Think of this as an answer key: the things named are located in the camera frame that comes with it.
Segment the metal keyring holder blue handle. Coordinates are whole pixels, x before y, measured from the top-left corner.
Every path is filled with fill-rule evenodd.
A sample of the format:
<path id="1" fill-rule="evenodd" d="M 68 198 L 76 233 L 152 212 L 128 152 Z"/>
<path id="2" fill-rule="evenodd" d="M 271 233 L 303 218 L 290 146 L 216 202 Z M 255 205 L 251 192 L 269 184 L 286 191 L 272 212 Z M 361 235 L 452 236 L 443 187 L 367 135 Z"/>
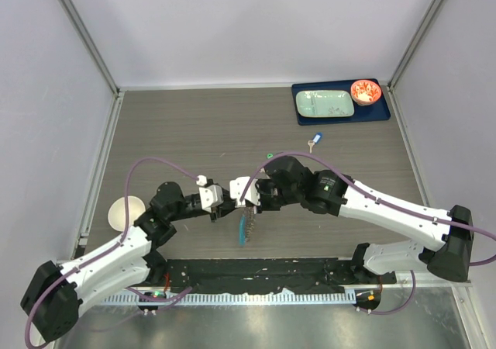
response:
<path id="1" fill-rule="evenodd" d="M 256 207 L 246 207 L 239 221 L 239 245 L 245 246 L 250 241 L 251 234 L 255 225 Z"/>

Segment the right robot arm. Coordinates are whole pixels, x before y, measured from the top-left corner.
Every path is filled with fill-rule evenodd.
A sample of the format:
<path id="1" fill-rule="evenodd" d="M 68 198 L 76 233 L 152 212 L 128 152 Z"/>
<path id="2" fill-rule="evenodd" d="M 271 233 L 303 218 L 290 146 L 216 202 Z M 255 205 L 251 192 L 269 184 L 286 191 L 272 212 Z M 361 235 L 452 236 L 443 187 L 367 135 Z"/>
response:
<path id="1" fill-rule="evenodd" d="M 474 242 L 471 211 L 406 202 L 329 169 L 311 171 L 296 157 L 273 159 L 255 186 L 260 210 L 276 211 L 299 204 L 315 214 L 358 219 L 399 233 L 392 244 L 357 245 L 350 274 L 360 283 L 394 271 L 429 271 L 451 282 L 466 282 Z"/>

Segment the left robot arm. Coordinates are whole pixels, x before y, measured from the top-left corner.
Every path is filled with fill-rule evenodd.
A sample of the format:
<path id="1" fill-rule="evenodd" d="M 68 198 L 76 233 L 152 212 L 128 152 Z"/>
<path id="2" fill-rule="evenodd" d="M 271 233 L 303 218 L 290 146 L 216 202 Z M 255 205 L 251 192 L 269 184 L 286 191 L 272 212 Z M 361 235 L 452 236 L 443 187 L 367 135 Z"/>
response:
<path id="1" fill-rule="evenodd" d="M 28 316 L 26 346 L 33 346 L 32 328 L 49 344 L 105 297 L 143 282 L 159 285 L 165 260 L 157 250 L 175 235 L 175 221 L 203 215 L 218 219 L 246 203 L 244 186 L 236 180 L 223 188 L 201 176 L 197 185 L 197 193 L 184 195 L 179 184 L 163 183 L 149 207 L 128 222 L 121 235 L 72 261 L 41 264 L 20 302 Z"/>

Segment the blue tagged key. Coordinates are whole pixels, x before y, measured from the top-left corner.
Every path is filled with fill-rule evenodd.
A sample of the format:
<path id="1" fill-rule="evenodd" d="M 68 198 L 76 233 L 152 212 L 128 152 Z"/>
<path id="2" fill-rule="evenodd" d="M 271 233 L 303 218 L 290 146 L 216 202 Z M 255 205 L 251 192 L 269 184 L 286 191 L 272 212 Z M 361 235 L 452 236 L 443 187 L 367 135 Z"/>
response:
<path id="1" fill-rule="evenodd" d="M 307 141 L 308 152 L 311 154 L 315 145 L 322 139 L 321 133 L 316 133 L 313 138 Z"/>

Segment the light green rectangular plate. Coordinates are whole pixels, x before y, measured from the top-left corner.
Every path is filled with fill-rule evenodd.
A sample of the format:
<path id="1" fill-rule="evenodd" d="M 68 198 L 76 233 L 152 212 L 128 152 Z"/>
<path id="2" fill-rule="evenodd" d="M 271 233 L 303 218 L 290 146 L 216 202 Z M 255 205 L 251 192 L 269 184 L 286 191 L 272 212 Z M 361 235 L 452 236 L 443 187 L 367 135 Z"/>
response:
<path id="1" fill-rule="evenodd" d="M 300 91 L 295 96 L 300 116 L 306 118 L 345 118 L 354 115 L 349 92 L 341 90 Z"/>

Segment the dark blue tray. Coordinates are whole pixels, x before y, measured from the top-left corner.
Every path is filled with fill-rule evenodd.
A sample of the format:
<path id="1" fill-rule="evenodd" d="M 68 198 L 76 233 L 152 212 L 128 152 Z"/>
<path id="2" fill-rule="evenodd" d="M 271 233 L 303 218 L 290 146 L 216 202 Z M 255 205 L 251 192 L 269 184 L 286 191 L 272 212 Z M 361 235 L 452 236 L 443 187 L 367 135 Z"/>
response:
<path id="1" fill-rule="evenodd" d="M 386 121 L 391 112 L 380 94 L 371 105 L 359 105 L 352 98 L 357 79 L 300 83 L 291 86 L 296 118 L 300 126 Z"/>

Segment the red patterned bowl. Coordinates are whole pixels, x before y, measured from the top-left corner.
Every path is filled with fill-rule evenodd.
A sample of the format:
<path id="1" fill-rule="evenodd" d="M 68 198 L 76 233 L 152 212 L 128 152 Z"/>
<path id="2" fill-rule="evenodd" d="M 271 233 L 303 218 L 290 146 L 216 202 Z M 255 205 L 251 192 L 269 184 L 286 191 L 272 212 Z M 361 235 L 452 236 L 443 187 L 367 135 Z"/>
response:
<path id="1" fill-rule="evenodd" d="M 376 81 L 362 79 L 352 83 L 350 94 L 358 105 L 373 105 L 381 98 L 382 90 Z"/>

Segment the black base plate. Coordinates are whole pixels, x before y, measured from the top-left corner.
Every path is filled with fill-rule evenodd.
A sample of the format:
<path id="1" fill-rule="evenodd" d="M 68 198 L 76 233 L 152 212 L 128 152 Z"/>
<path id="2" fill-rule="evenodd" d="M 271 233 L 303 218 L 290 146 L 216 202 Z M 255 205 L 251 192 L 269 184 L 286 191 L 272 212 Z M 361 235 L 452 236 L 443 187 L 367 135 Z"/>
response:
<path id="1" fill-rule="evenodd" d="M 350 285 L 393 285 L 396 274 L 374 275 L 350 260 L 331 258 L 169 259 L 161 261 L 141 286 L 192 288 L 193 295 L 295 295 L 342 293 Z"/>

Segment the aluminium frame rail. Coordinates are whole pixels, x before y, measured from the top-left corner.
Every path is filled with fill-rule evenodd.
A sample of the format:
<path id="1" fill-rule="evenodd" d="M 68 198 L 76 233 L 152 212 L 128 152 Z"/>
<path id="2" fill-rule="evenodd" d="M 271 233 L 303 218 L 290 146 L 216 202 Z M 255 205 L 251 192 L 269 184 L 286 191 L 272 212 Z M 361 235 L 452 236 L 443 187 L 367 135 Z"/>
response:
<path id="1" fill-rule="evenodd" d="M 115 135 L 115 129 L 118 124 L 124 97 L 125 92 L 119 90 L 117 95 L 112 100 L 112 106 L 106 120 L 102 142 L 100 143 L 95 165 L 91 173 L 88 195 L 84 202 L 84 208 L 81 214 L 81 221 L 77 228 L 73 250 L 68 258 L 69 261 L 71 261 L 75 256 L 82 255 L 86 250 L 89 234 L 91 232 L 91 226 L 95 216 L 95 210 L 98 204 L 99 192 L 105 176 L 105 169 L 108 163 L 110 150 L 112 148 L 112 141 Z"/>

